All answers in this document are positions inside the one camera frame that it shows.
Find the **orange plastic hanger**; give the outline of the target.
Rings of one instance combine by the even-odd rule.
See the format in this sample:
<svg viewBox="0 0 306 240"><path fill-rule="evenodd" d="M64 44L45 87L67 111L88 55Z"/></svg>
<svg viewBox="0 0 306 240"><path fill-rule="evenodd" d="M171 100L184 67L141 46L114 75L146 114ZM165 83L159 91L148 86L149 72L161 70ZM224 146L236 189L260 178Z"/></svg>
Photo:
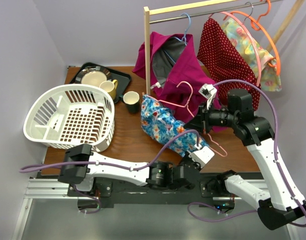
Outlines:
<svg viewBox="0 0 306 240"><path fill-rule="evenodd" d="M274 40L272 40L272 38L270 37L270 35L268 34L268 32L262 27L262 25L259 23L260 21L260 18L261 17L264 17L266 15L268 15L268 13L270 12L270 9L271 9L271 2L268 0L267 1L267 4L268 4L268 8L267 8L267 11L261 15L259 15L259 17L257 19L254 19L250 14L246 14L244 12L241 12L241 11L238 11L238 10L234 10L232 11L230 14L234 15L235 13L236 14L240 14L240 15L243 15L245 16L246 19L249 19L250 20L250 25L251 27L255 30L255 31L262 31L264 33L264 35L266 36L266 38L268 39L269 41L269 47L272 48L273 52L275 55L272 55L274 59L276 59L277 61L277 75L280 76L280 72L281 72L281 63L280 63L280 58L279 58L279 54L278 54L278 51L277 51L277 48L275 46L275 43L274 43Z"/></svg>

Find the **red polka dot skirt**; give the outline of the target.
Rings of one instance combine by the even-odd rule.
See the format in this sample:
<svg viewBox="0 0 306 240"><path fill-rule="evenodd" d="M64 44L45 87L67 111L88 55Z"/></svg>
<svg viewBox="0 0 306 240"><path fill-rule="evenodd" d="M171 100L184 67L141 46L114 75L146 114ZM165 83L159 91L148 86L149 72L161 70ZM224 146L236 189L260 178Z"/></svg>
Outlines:
<svg viewBox="0 0 306 240"><path fill-rule="evenodd" d="M215 82L243 80L256 85L250 66L238 53L217 21L209 18L202 30L197 55Z"/></svg>

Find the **magenta cloth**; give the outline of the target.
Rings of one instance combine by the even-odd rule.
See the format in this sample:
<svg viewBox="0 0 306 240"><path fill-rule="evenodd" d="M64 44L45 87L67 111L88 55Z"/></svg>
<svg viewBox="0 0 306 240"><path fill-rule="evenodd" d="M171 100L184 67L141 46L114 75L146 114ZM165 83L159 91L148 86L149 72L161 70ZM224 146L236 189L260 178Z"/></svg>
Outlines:
<svg viewBox="0 0 306 240"><path fill-rule="evenodd" d="M194 48L193 35L187 34L187 45L173 37L182 38L184 34L162 35L157 32L150 34L150 89L155 92L156 98L171 103L184 105L190 95L190 88L186 84L176 87L181 81L190 83L193 87L193 96L189 108L195 116L198 107L205 102L199 90L204 84L214 84L202 70ZM172 55L174 64L164 53L163 49ZM188 123L193 117L185 108L167 105L174 117Z"/></svg>

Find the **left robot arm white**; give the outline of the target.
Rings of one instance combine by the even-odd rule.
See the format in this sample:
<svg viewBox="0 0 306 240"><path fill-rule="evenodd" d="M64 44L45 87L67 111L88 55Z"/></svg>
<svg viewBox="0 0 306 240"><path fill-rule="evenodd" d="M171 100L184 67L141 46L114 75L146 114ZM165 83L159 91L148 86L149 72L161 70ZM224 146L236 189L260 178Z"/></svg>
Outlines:
<svg viewBox="0 0 306 240"><path fill-rule="evenodd" d="M125 181L140 187L156 190L192 189L197 185L200 171L214 157L209 147L186 152L177 166L156 161L129 162L93 152L89 144L81 144L65 152L59 182L76 186L85 196L96 191L96 178Z"/></svg>

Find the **pink plastic hanger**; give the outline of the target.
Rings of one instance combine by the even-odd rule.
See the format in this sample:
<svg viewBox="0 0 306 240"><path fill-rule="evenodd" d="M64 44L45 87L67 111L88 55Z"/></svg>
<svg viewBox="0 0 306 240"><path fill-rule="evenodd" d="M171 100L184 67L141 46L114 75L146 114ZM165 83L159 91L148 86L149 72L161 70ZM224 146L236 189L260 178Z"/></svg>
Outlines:
<svg viewBox="0 0 306 240"><path fill-rule="evenodd" d="M258 87L260 85L260 79L261 79L261 63L260 63L260 58L257 52L257 47L256 44L254 42L253 37L251 36L250 32L248 31L248 29L246 28L246 26L244 25L244 23L242 23L237 17L235 17L234 15L226 12L226 11L220 11L218 13L224 14L227 17L231 17L232 19L234 19L244 30L244 32L246 33L246 36L248 37L252 47L253 47L253 52L256 58L256 63L257 63L257 69L258 69L258 76L257 76L257 82L256 82L256 86Z"/></svg>

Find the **floral pastel skirt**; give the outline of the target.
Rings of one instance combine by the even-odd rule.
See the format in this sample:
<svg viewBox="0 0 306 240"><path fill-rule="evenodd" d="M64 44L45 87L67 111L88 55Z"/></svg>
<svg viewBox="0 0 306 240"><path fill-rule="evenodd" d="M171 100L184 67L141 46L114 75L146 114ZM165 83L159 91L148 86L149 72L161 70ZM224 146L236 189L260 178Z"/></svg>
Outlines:
<svg viewBox="0 0 306 240"><path fill-rule="evenodd" d="M254 75L257 77L258 69L253 47L242 27L234 19L229 18L223 23L221 28L241 57L250 66ZM274 59L267 50L263 49L255 39L254 42L256 44L261 63L261 88L268 92L281 91L281 79L280 76L277 75L276 59Z"/></svg>

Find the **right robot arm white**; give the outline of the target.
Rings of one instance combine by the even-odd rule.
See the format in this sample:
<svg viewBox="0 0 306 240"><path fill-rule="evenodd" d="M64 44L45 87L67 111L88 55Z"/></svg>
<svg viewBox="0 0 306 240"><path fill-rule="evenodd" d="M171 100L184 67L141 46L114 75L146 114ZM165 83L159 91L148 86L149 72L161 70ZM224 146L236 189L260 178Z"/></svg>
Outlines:
<svg viewBox="0 0 306 240"><path fill-rule="evenodd" d="M205 133L216 126L233 129L255 159L268 188L263 191L230 170L205 182L206 190L223 197L234 194L242 198L270 230L295 225L301 217L306 219L306 198L282 160L277 146L277 128L271 127L267 119L255 116L251 94L242 88L231 89L227 94L227 108L216 110L213 107L215 86L204 84L199 93L207 102L199 106L197 115L185 127Z"/></svg>

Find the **blue floral cloth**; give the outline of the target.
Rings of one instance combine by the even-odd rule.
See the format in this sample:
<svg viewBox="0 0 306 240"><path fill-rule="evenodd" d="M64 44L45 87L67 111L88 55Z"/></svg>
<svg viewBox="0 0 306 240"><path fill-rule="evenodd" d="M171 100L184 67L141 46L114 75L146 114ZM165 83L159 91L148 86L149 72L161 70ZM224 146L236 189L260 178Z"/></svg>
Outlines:
<svg viewBox="0 0 306 240"><path fill-rule="evenodd" d="M146 94L142 98L140 117L142 130L162 145L185 132L184 122L176 120L171 109ZM186 151L195 150L196 141L196 134L191 132L176 139L168 148L183 157Z"/></svg>

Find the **blue wire hanger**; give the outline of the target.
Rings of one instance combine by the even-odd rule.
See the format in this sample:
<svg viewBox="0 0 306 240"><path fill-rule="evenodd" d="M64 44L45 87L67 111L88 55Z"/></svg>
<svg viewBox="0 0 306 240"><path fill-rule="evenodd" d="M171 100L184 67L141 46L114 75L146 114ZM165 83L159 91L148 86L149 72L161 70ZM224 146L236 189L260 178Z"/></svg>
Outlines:
<svg viewBox="0 0 306 240"><path fill-rule="evenodd" d="M186 28L186 30L184 31L184 35L183 35L183 37L182 37L182 39L180 39L180 38L178 38L178 37L173 37L174 39L177 39L179 42L184 42L184 44L185 44L185 46L187 45L187 37L186 37L186 35L187 35L187 32L188 32L188 30L189 30L189 28L191 27L191 17L190 17L190 15L188 14L188 13L182 13L181 15L180 15L181 17L182 16L187 16L187 18L188 18L188 20L189 20L189 24L188 24L188 27ZM174 60L174 58L172 57L172 55L170 55L168 52L167 52L167 50L165 50L165 49L163 49L163 51L164 51L164 53L166 54L166 56L175 64L176 63L176 61Z"/></svg>

